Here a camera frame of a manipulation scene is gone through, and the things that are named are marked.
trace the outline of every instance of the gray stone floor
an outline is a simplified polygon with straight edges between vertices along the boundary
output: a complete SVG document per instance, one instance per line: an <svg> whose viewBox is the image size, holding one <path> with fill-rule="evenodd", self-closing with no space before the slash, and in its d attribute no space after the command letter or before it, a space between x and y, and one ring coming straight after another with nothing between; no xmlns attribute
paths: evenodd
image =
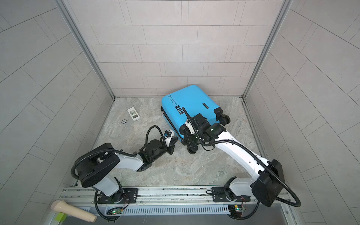
<svg viewBox="0 0 360 225"><path fill-rule="evenodd" d="M241 143L259 154L253 133L239 97L212 98L229 115L231 123L226 129ZM133 121L127 109L135 107L140 119ZM115 149L133 153L145 143L149 127L157 125L162 132L170 129L162 117L161 98L117 98L100 133L96 147L109 142ZM149 141L159 139L153 129ZM113 169L109 175L116 176L123 186L158 185L222 185L232 176L250 177L247 171L222 150L205 151L202 147L196 154L188 153L180 141L175 144L172 155L165 153L153 165L143 171Z"/></svg>

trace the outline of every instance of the tiled wall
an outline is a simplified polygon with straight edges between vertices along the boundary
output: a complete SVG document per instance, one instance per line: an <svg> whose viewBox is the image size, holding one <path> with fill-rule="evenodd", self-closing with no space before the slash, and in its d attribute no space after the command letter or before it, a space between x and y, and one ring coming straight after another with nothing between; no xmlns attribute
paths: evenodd
<svg viewBox="0 0 360 225"><path fill-rule="evenodd" d="M307 225L360 222L359 29L360 1L294 0L246 98Z"/></svg>
<svg viewBox="0 0 360 225"><path fill-rule="evenodd" d="M52 0L0 1L0 224L39 224L112 102Z"/></svg>
<svg viewBox="0 0 360 225"><path fill-rule="evenodd" d="M64 0L116 96L241 95L282 1Z"/></svg>

